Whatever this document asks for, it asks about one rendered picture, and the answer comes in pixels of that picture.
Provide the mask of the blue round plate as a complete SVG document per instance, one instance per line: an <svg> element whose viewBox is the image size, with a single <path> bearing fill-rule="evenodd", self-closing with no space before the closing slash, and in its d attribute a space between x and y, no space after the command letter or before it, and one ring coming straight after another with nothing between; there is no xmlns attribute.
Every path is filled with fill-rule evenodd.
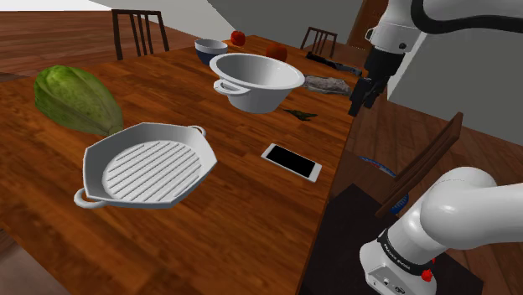
<svg viewBox="0 0 523 295"><path fill-rule="evenodd" d="M371 165L373 165L374 167L378 168L380 171L384 172L384 173L387 173L388 175L392 176L392 177L396 177L396 175L389 169L387 168L386 166L384 166L383 164L381 163L378 163L376 162L374 159L370 159L370 158L366 158L366 157L362 157L360 156L360 158L364 161L366 161L367 163L370 163ZM392 214L398 214L408 203L409 201L409 194L405 194L391 209L390 209L390 212Z"/></svg>

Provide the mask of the dark long knife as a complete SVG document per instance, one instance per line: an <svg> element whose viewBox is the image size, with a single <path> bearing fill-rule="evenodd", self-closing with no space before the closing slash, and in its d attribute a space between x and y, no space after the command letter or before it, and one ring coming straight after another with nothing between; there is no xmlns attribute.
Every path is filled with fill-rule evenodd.
<svg viewBox="0 0 523 295"><path fill-rule="evenodd" d="M332 60L325 59L324 57L321 57L319 55L313 54L312 52L307 52L306 58L309 59L309 60L313 60L313 61L319 62L319 63L324 64L324 65L327 65L327 66L329 66L331 68L334 68L336 70L347 71L347 72L350 72L350 73L352 73L353 75L356 75L356 76L361 76L362 75L362 70L360 70L358 68L355 68L355 67L349 66L349 65L344 65L344 64L332 61Z"/></svg>

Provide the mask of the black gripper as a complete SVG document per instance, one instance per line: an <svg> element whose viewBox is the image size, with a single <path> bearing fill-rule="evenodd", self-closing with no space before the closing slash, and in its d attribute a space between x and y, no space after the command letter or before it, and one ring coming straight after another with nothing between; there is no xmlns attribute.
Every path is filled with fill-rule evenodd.
<svg viewBox="0 0 523 295"><path fill-rule="evenodd" d="M403 54L389 53L373 46L364 64L367 76L358 79L350 96L348 114L357 116L363 102L364 107L370 109L376 98L384 92L387 81L397 72L402 61Z"/></svg>

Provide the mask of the white grill pan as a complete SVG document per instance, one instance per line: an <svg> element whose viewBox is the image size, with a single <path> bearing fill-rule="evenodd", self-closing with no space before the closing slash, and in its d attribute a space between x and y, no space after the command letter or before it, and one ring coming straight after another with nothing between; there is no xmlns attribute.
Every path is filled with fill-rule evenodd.
<svg viewBox="0 0 523 295"><path fill-rule="evenodd" d="M216 164L203 127L139 123L85 150L84 187L74 201L84 209L168 209L196 189Z"/></svg>

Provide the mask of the grey crumpled cloth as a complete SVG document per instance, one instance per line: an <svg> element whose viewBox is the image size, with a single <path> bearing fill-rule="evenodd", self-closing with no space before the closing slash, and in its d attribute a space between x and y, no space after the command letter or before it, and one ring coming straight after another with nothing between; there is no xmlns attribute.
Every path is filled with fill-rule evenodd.
<svg viewBox="0 0 523 295"><path fill-rule="evenodd" d="M322 94L350 96L352 93L349 85L344 80L332 77L305 75L303 87Z"/></svg>

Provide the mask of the white smartphone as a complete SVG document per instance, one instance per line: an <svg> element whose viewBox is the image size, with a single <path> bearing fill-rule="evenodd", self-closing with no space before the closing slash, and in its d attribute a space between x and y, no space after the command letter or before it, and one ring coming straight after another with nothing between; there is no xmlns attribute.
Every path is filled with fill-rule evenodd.
<svg viewBox="0 0 523 295"><path fill-rule="evenodd" d="M276 143L271 143L261 157L313 183L317 181L322 169L321 164L278 146Z"/></svg>

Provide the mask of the blue and white bowl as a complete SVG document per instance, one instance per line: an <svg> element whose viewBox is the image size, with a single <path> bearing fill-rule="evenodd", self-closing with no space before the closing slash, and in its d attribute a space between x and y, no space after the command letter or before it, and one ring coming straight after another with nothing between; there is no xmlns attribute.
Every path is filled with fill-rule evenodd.
<svg viewBox="0 0 523 295"><path fill-rule="evenodd" d="M197 39L194 41L194 47L204 65L208 65L215 56L228 52L228 44L213 39Z"/></svg>

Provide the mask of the brown wooden door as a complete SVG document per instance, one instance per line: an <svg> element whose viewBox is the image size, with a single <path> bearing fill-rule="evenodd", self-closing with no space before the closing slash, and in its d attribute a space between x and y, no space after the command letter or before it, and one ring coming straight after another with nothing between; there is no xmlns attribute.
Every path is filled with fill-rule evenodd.
<svg viewBox="0 0 523 295"><path fill-rule="evenodd" d="M358 49L369 50L371 44L365 39L368 29L374 28L385 12L388 0L363 0L347 44Z"/></svg>

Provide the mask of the dark robot stand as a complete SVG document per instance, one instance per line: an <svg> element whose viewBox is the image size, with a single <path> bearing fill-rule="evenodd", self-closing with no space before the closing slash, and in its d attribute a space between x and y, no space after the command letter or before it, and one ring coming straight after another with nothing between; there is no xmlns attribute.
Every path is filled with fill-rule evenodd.
<svg viewBox="0 0 523 295"><path fill-rule="evenodd" d="M360 248L397 221L391 213L376 218L380 207L354 184L329 201L298 295L380 295L360 264ZM482 295L483 281L445 253L432 273L436 295Z"/></svg>

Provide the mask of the dark slatted wooden chair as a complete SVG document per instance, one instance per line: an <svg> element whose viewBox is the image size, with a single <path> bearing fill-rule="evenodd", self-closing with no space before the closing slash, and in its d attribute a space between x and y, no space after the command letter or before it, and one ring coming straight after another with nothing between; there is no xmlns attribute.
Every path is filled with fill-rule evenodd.
<svg viewBox="0 0 523 295"><path fill-rule="evenodd" d="M135 42L137 56L153 54L153 42L149 24L149 16L156 16L165 51L170 51L168 36L163 24L162 13L153 10L112 9L111 19L113 27L113 38L118 60L123 60L119 16L126 15L130 19L132 34Z"/></svg>
<svg viewBox="0 0 523 295"><path fill-rule="evenodd" d="M313 36L313 42L310 45L310 51L316 55L321 55L323 53L328 39L331 38L330 51L328 53L328 57L332 58L334 56L334 50L335 50L335 45L337 44L338 35L336 33L332 33L332 32L329 32L329 31L326 31L326 30L323 30L320 28L308 27L307 32L301 43L300 49L306 48L306 44L309 41L309 36L311 34L314 34L314 36Z"/></svg>

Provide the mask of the dark green leaf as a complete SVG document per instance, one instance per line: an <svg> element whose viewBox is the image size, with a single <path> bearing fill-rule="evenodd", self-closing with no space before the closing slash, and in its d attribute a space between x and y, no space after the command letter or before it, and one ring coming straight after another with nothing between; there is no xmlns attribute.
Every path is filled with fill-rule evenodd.
<svg viewBox="0 0 523 295"><path fill-rule="evenodd" d="M300 121L309 121L311 117L316 117L317 114L314 113L307 113L299 110L290 110L285 109L286 112L290 113L291 115L295 116Z"/></svg>

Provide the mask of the white two-handled colander bowl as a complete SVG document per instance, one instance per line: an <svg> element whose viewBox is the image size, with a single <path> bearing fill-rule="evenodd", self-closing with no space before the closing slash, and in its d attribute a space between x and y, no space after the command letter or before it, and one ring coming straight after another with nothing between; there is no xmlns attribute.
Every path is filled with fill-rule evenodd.
<svg viewBox="0 0 523 295"><path fill-rule="evenodd" d="M234 107L255 114L275 111L305 81L295 67L259 54L220 54L211 59L210 68L219 76L215 91Z"/></svg>

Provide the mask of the brown wooden chair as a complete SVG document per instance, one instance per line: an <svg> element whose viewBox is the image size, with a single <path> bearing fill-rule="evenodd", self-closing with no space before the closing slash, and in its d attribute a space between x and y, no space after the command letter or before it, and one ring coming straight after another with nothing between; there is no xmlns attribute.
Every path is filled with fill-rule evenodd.
<svg viewBox="0 0 523 295"><path fill-rule="evenodd" d="M395 178L375 217L382 218L405 194L414 188L459 139L463 113L458 112L435 137Z"/></svg>

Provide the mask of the orange-red tomato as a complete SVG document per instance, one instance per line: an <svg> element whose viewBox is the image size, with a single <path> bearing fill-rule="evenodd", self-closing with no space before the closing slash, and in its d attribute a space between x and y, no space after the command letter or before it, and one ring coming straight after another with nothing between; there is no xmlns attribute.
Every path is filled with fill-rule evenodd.
<svg viewBox="0 0 523 295"><path fill-rule="evenodd" d="M287 49L281 44L270 44L267 46L266 57L285 62L287 59Z"/></svg>

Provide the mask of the green cabbage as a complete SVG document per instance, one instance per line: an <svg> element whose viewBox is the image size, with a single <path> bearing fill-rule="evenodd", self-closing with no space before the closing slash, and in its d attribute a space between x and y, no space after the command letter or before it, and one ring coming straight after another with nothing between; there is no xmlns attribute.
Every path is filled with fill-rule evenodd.
<svg viewBox="0 0 523 295"><path fill-rule="evenodd" d="M93 74L55 65L34 82L35 106L57 124L80 132L110 136L123 129L122 109Z"/></svg>

